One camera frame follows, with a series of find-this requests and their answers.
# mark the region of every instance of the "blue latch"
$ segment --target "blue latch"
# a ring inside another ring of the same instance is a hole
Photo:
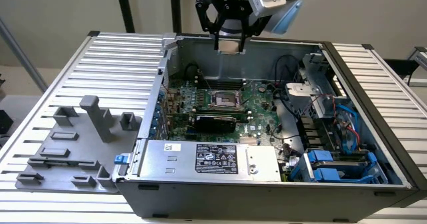
[[[319,168],[314,171],[314,178],[320,183],[339,183],[342,181],[336,169]]]
[[[114,164],[127,165],[128,164],[128,156],[127,155],[116,155],[115,159],[114,159]]]
[[[311,163],[334,162],[331,152],[327,150],[312,150],[311,152],[308,152],[308,159]]]

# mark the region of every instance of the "power supply label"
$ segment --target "power supply label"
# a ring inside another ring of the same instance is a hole
[[[198,145],[195,171],[202,174],[239,174],[235,145]]]

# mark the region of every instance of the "circuit board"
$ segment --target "circuit board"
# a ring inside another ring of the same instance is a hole
[[[170,103],[174,102],[179,106],[179,112],[176,108],[172,108],[168,115],[171,141],[242,143],[252,146],[280,147],[280,142],[270,134],[280,121],[274,108],[274,89],[267,89],[267,84],[254,81],[239,91],[223,91],[198,89],[194,84],[186,82],[172,84],[170,92],[175,93]],[[236,95],[239,98],[238,111],[227,113],[224,109],[219,111],[210,107],[212,97],[218,93]],[[235,132],[228,134],[198,133],[192,121],[202,111],[204,115],[236,118]]]

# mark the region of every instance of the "metal pole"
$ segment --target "metal pole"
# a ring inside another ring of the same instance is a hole
[[[182,0],[171,0],[174,32],[183,33]]]
[[[119,3],[120,3],[122,16],[123,16],[123,21],[126,26],[126,32],[135,33],[135,25],[134,25],[130,0],[119,0]]]
[[[36,83],[38,87],[40,88],[42,92],[46,92],[48,90],[48,85],[46,80],[43,79],[40,72],[35,68],[32,62],[30,61],[28,57],[26,56],[26,53],[23,52],[19,43],[16,42],[12,33],[8,30],[7,25],[4,24],[2,18],[0,18],[0,35],[11,48],[18,60],[20,61],[22,66],[26,68],[34,82]]]

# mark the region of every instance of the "motherboard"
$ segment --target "motherboard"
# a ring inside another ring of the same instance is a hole
[[[280,146],[271,136],[280,124],[271,84],[251,81],[236,90],[202,89],[190,81],[170,86],[171,141]]]

